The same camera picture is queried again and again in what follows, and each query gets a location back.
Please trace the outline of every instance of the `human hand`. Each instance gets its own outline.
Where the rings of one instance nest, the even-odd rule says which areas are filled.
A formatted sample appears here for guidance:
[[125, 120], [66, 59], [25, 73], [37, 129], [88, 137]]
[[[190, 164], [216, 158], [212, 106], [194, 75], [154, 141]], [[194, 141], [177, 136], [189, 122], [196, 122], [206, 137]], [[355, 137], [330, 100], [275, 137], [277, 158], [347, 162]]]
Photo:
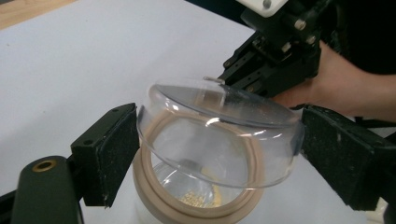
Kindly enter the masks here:
[[367, 73], [324, 43], [320, 47], [318, 75], [280, 93], [274, 101], [286, 107], [318, 105], [345, 116], [396, 121], [396, 76]]

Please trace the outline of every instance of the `jar lid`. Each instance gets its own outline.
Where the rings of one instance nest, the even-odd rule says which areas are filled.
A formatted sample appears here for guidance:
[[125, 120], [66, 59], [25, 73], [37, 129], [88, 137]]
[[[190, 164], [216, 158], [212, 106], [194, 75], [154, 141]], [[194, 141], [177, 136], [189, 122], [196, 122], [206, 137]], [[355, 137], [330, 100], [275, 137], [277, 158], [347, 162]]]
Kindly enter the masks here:
[[304, 135], [282, 105], [209, 80], [152, 85], [137, 122], [142, 144], [160, 160], [226, 187], [263, 188], [290, 173]]

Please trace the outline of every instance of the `glass jar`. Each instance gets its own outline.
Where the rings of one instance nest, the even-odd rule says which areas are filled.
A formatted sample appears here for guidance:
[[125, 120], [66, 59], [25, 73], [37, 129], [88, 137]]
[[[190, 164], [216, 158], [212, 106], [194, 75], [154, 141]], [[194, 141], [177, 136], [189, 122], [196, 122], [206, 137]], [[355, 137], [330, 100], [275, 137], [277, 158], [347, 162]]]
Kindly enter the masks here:
[[287, 108], [194, 79], [152, 85], [137, 130], [135, 187], [161, 223], [238, 222], [290, 174], [304, 135]]

